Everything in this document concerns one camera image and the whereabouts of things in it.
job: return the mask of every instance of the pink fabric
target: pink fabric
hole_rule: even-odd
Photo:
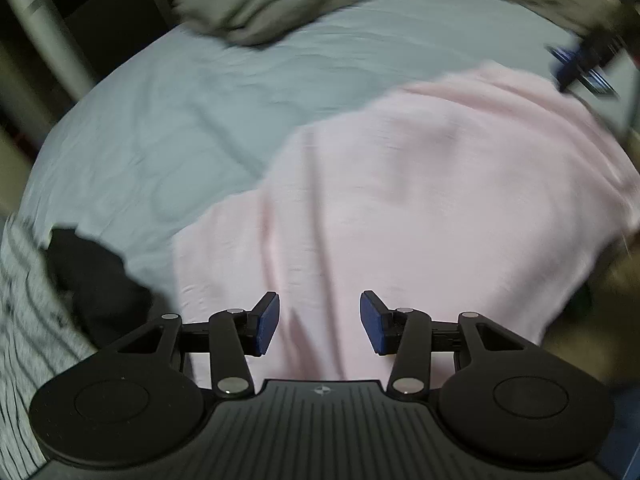
[[[392,90],[300,128],[257,190],[174,240],[185,322],[280,294],[263,378],[386,383],[358,298],[455,321],[474,310],[539,342],[602,248],[640,221],[640,178],[551,83],[496,64]],[[452,367],[434,364],[438,383]],[[206,357],[194,362],[209,384]]]

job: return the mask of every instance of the bed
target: bed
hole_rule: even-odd
[[[129,272],[174,308],[172,235],[255,186],[296,126],[484,59],[549,77],[545,44],[571,42],[551,22],[498,0],[370,0],[261,49],[177,27],[55,126],[20,213],[43,243],[53,225],[78,225],[123,254]],[[632,74],[621,58],[609,78],[621,98],[591,100],[619,127]]]

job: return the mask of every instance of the gray striped cloth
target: gray striped cloth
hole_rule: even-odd
[[[0,471],[7,480],[45,463],[29,425],[33,394],[94,352],[49,281],[31,229],[9,218],[0,243]]]

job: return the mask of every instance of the pink cloth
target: pink cloth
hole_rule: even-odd
[[[496,64],[407,84],[300,128],[257,190],[175,236],[185,322],[251,308],[281,317],[264,378],[386,384],[358,298],[455,321],[474,310],[529,340],[640,221],[640,178],[611,135],[550,82]],[[452,370],[434,363],[435,383]],[[209,384],[209,362],[194,361]]]

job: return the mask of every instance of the white pole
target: white pole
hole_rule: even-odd
[[[79,101],[95,86],[65,23],[49,0],[8,0],[22,28],[69,95]]]

